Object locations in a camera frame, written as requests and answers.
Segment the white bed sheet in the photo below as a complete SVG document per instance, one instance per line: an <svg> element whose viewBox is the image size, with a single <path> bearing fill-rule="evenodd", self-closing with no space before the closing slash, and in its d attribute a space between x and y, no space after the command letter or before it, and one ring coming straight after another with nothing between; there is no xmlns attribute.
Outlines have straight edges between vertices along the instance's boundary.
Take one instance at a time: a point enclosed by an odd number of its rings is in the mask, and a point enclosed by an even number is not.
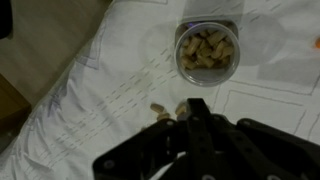
<svg viewBox="0 0 320 180"><path fill-rule="evenodd" d="M319 10L317 0L115 1L0 156L0 179L93 179L98 156L155 122L152 102L174 114L188 97L232 122L253 118L320 143ZM201 88L177 73L173 40L182 18L208 14L236 21L241 63L226 83Z"/></svg>

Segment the black metal bracket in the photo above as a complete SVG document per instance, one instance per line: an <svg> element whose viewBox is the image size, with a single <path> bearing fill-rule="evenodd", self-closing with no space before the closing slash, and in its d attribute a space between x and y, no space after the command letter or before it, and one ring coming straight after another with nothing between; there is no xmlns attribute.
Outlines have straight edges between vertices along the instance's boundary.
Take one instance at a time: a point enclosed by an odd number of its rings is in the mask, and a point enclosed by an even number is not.
<svg viewBox="0 0 320 180"><path fill-rule="evenodd" d="M237 125L188 99L189 116L158 121L98 158L96 180L319 180L320 147L251 119Z"/></svg>

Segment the peanut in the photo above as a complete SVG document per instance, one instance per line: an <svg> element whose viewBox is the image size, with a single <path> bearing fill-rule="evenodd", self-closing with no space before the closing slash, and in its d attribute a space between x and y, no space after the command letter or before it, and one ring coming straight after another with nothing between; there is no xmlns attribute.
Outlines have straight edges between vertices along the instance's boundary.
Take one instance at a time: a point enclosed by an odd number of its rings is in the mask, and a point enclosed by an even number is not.
<svg viewBox="0 0 320 180"><path fill-rule="evenodd" d="M160 114L158 117L157 117L157 121L161 121L163 119L169 119L170 118L170 114L169 113L164 113L164 114Z"/></svg>
<svg viewBox="0 0 320 180"><path fill-rule="evenodd" d="M198 49L202 42L202 39L198 36L193 36L191 42L187 48L186 54L192 56Z"/></svg>
<svg viewBox="0 0 320 180"><path fill-rule="evenodd" d="M192 60L187 56L181 57L181 61L182 61L182 65L187 69L193 70L196 68L196 64L192 62Z"/></svg>
<svg viewBox="0 0 320 180"><path fill-rule="evenodd" d="M201 31L199 34L200 34L201 37L204 37L204 38L210 36L208 31Z"/></svg>
<svg viewBox="0 0 320 180"><path fill-rule="evenodd" d="M212 49L211 48L203 48L200 50L200 56L202 57L209 57L212 53Z"/></svg>
<svg viewBox="0 0 320 180"><path fill-rule="evenodd" d="M201 61L197 60L195 62L196 64L196 68L206 68L207 66L205 64L203 64Z"/></svg>
<svg viewBox="0 0 320 180"><path fill-rule="evenodd" d="M216 32L216 30L208 29L207 32L211 35L211 34L213 34L214 32Z"/></svg>
<svg viewBox="0 0 320 180"><path fill-rule="evenodd" d="M187 47L190 44L190 38L187 38L186 40L183 41L182 46Z"/></svg>
<svg viewBox="0 0 320 180"><path fill-rule="evenodd" d="M228 66L229 63L230 63L230 56L227 56L226 58L224 58L222 60L218 60L217 63L214 64L214 66L212 68L214 68L214 69L224 68L224 67Z"/></svg>
<svg viewBox="0 0 320 180"><path fill-rule="evenodd" d="M226 37L226 38L224 38L224 40L225 40L227 43L229 43L229 44L231 44L231 43L232 43L232 41L231 41L230 37Z"/></svg>
<svg viewBox="0 0 320 180"><path fill-rule="evenodd" d="M207 40L208 40L209 44L210 44L211 46L213 46L215 43L221 41L221 40L222 40L223 38L225 38L226 36L227 36L226 33L222 32L222 31L217 31L217 32L211 34L211 36L209 36L209 37L207 38Z"/></svg>
<svg viewBox="0 0 320 180"><path fill-rule="evenodd" d="M200 61L201 63L203 63L204 65L206 65L207 68L212 68L212 66L214 65L213 59L211 59L211 58L209 58L209 57L199 58L198 61Z"/></svg>
<svg viewBox="0 0 320 180"><path fill-rule="evenodd" d="M150 108L158 114L162 114L164 112L164 107L159 104L152 103Z"/></svg>
<svg viewBox="0 0 320 180"><path fill-rule="evenodd" d="M210 47L210 44L208 43L208 41L203 40L201 45L200 45L200 49L206 48L206 47Z"/></svg>
<svg viewBox="0 0 320 180"><path fill-rule="evenodd" d="M230 56L231 54L233 54L233 51L234 51L233 47L231 47L231 46L225 47L222 50L222 55L220 56L220 59L224 59L227 56Z"/></svg>
<svg viewBox="0 0 320 180"><path fill-rule="evenodd" d="M179 116L183 113L186 113L187 112L187 107L185 105L185 103L181 103L177 108L176 108L176 115Z"/></svg>
<svg viewBox="0 0 320 180"><path fill-rule="evenodd" d="M222 55L222 51L223 51L223 49L224 49L226 46L228 46L228 43L226 43L226 42L224 42L224 41L221 41L221 42L218 44L216 50L213 51L213 53L211 54L211 57L212 57L213 59L218 59L218 58Z"/></svg>

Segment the bed sheet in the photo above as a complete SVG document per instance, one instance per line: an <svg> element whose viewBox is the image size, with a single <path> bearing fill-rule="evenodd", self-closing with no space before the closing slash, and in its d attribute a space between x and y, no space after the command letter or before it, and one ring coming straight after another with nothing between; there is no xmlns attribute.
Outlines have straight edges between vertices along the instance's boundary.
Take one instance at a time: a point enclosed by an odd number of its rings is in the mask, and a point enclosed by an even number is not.
<svg viewBox="0 0 320 180"><path fill-rule="evenodd" d="M93 161L155 122L151 103L204 98L233 123L256 119L320 143L317 0L118 0L57 86L0 156L0 179L93 179ZM241 62L213 88L183 80L174 32L186 17L212 15L239 28Z"/></svg>

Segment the wooden floor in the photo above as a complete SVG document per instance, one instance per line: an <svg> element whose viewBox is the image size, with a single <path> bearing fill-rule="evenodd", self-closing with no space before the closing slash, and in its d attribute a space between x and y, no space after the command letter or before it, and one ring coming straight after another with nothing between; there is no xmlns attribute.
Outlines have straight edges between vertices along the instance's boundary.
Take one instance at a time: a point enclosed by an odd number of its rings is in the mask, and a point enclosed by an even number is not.
<svg viewBox="0 0 320 180"><path fill-rule="evenodd" d="M34 106L96 32L111 0L12 0L0 73Z"/></svg>

